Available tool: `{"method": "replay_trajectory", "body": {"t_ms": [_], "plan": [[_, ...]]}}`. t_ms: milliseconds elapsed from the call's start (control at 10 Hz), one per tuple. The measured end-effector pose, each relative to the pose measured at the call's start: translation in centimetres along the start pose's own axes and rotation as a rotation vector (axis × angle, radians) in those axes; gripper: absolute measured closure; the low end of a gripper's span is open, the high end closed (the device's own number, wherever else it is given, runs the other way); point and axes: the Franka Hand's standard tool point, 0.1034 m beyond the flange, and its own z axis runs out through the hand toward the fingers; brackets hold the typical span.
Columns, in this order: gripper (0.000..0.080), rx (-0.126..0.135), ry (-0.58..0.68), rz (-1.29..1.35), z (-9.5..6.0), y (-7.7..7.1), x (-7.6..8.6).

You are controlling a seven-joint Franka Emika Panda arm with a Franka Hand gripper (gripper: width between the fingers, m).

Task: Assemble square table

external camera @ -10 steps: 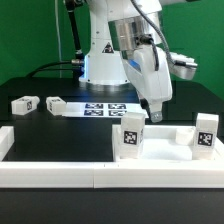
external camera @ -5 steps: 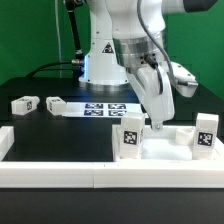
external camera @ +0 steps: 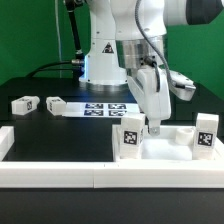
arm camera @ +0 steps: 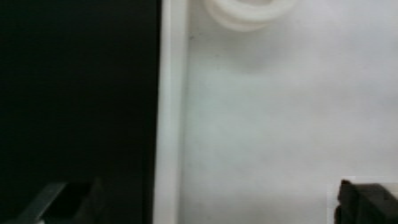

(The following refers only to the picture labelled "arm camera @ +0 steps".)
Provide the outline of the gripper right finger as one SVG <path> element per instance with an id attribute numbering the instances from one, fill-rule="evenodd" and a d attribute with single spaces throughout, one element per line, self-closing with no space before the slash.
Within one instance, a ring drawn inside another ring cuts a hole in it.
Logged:
<path id="1" fill-rule="evenodd" d="M 341 181 L 334 224 L 398 224 L 398 198 L 377 183 Z"/>

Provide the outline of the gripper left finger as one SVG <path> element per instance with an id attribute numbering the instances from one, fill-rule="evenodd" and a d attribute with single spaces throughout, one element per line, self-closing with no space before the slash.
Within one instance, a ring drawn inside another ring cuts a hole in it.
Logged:
<path id="1" fill-rule="evenodd" d="M 14 224 L 105 224 L 105 194 L 98 179 L 50 183 Z"/>

